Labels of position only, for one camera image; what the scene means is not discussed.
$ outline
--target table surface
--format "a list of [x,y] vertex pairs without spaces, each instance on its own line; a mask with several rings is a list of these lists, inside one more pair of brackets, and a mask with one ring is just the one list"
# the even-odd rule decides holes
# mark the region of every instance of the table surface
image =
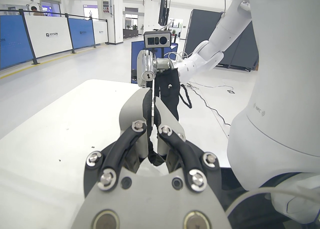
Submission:
[[[120,110],[138,89],[136,84],[88,80],[0,140],[2,228],[70,228],[84,200],[86,157],[118,139]],[[178,108],[187,139],[204,151],[216,148],[220,164],[229,167],[226,142],[204,142],[191,132],[193,115],[182,118],[192,109]],[[213,114],[212,123],[217,124]]]

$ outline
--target electrical control box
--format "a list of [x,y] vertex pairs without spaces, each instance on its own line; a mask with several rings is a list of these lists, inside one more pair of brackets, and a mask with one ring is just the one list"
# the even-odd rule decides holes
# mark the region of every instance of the electrical control box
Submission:
[[143,34],[146,48],[159,48],[171,46],[170,31],[152,31]]
[[104,13],[109,13],[110,12],[109,2],[108,1],[103,1],[102,4],[103,4],[103,12]]

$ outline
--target joyson logo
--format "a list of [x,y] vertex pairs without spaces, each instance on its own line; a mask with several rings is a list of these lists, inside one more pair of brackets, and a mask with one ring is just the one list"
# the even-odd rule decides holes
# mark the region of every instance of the joyson logo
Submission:
[[58,33],[46,33],[46,36],[51,38],[51,37],[57,37]]

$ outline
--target blue panel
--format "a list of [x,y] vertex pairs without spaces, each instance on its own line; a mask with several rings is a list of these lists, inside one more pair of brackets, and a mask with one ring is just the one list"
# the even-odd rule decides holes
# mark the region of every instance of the blue panel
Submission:
[[69,18],[69,24],[74,48],[93,46],[95,44],[91,20]]
[[0,68],[32,59],[21,15],[0,16]]
[[[137,57],[139,52],[144,49],[151,50],[151,48],[144,47],[144,41],[131,42],[131,72],[132,70],[137,70]],[[171,47],[164,48],[164,54],[169,52],[177,52],[177,49],[178,44],[171,43]],[[161,58],[161,48],[155,48],[154,52],[157,58]],[[175,57],[176,56],[174,54],[170,54],[170,59],[175,60]],[[136,84],[137,82],[135,80],[131,80],[131,83]]]

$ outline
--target white barrier panel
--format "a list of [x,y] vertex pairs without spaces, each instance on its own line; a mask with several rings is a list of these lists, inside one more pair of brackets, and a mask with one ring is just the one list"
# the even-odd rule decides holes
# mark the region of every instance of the white barrier panel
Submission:
[[93,33],[96,44],[109,42],[106,22],[93,21]]
[[67,19],[50,16],[25,16],[36,57],[72,49]]

